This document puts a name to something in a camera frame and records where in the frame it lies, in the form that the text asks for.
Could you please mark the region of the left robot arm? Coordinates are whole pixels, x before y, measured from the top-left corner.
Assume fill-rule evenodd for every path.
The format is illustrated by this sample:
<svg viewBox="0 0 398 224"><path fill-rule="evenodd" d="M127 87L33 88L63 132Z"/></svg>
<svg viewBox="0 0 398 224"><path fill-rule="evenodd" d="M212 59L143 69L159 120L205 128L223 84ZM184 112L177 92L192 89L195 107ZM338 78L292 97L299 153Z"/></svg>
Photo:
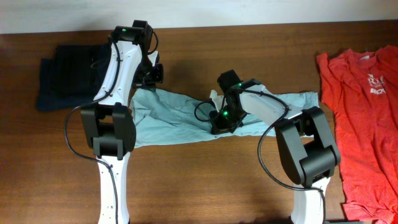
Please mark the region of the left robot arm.
<svg viewBox="0 0 398 224"><path fill-rule="evenodd" d="M136 125L129 110L134 88L155 88L164 69L151 49L156 36L146 21L117 26L110 35L111 55L93 104L83 106L81 119L100 176L100 223L129 223L127 167L136 143Z"/></svg>

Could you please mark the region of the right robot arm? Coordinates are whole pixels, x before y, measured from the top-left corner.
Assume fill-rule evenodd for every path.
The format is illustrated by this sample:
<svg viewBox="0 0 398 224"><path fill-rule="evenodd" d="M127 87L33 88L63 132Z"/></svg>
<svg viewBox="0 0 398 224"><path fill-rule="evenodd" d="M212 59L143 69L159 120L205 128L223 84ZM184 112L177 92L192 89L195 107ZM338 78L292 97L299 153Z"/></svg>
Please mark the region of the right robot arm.
<svg viewBox="0 0 398 224"><path fill-rule="evenodd" d="M288 104L260 81L241 80L234 70L222 73L217 83L223 95L211 92L211 133L233 133L249 114L266 123L266 131L275 132L282 167L293 183L271 177L294 191L292 223L326 223L325 191L341 156L323 110Z"/></svg>

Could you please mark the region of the light blue t-shirt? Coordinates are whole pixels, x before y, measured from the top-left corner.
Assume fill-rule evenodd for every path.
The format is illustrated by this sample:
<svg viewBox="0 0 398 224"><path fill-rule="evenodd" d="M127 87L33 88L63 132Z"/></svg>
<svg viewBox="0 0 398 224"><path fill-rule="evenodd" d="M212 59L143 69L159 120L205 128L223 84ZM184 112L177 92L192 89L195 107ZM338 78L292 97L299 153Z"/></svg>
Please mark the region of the light blue t-shirt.
<svg viewBox="0 0 398 224"><path fill-rule="evenodd" d="M211 134L211 124L196 119L208 117L214 107L209 104L194 109L200 101L187 95L157 89L139 89L131 99L130 108L136 125L135 147L186 144L228 136L260 136L269 126L254 115L243 119L243 126L233 133Z"/></svg>

